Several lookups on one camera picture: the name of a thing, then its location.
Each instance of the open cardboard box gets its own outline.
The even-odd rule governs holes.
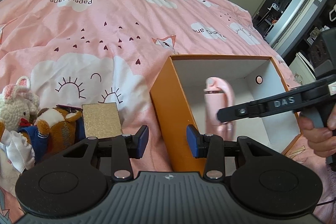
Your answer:
[[[262,84],[256,82],[261,76]],[[219,77],[228,81],[235,104],[246,103],[288,91],[271,57],[233,55],[172,55],[164,64],[151,97],[172,167],[176,172],[204,170],[206,159],[192,157],[186,127],[193,124],[205,133],[205,81]],[[281,113],[264,118],[236,121],[235,139],[248,136],[285,154],[300,136],[297,115]],[[233,159],[226,159],[226,174],[235,170]]]

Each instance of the stuffed animal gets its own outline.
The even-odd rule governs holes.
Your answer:
[[[8,131],[17,131],[37,117],[39,97],[30,90],[30,80],[22,76],[16,84],[4,87],[0,94],[0,122]]]
[[[76,120],[82,112],[68,112],[62,108],[43,108],[33,126],[22,127],[19,132],[31,143],[35,161],[54,155],[75,143]]]
[[[39,97],[31,92],[30,80],[26,76],[15,85],[5,86],[0,94],[0,149],[19,172],[34,166],[35,155],[27,138],[17,130],[33,122],[38,106]]]

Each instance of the human hand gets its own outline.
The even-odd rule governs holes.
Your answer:
[[[329,157],[336,153],[336,105],[328,118],[328,128],[314,128],[313,121],[307,117],[299,117],[299,127],[308,140],[308,145],[320,157]]]

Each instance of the round black pad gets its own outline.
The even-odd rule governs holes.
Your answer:
[[[96,206],[107,191],[105,176],[81,158],[55,158],[23,172],[16,197],[25,213],[66,217]]]
[[[320,178],[283,155],[252,157],[232,175],[234,196],[267,216],[312,213],[322,194]]]
[[[44,175],[39,184],[46,193],[65,194],[75,189],[78,178],[74,174],[58,171]]]
[[[288,192],[297,187],[297,177],[284,170],[270,170],[262,173],[259,177],[262,186],[275,192]]]

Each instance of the pink bedsheet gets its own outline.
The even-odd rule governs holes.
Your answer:
[[[297,86],[249,13],[227,0],[3,0],[0,30],[1,89],[27,75],[41,107],[116,102],[124,133],[149,126],[135,172],[171,170],[149,96],[169,55],[273,56]]]
[[[320,177],[323,184],[323,192],[319,203],[324,203],[336,197],[336,173],[333,172],[326,159],[316,156],[314,151],[308,146],[308,140],[301,136],[286,154],[287,157],[312,169]],[[315,216],[323,223],[336,223],[335,203],[321,205],[315,208]]]

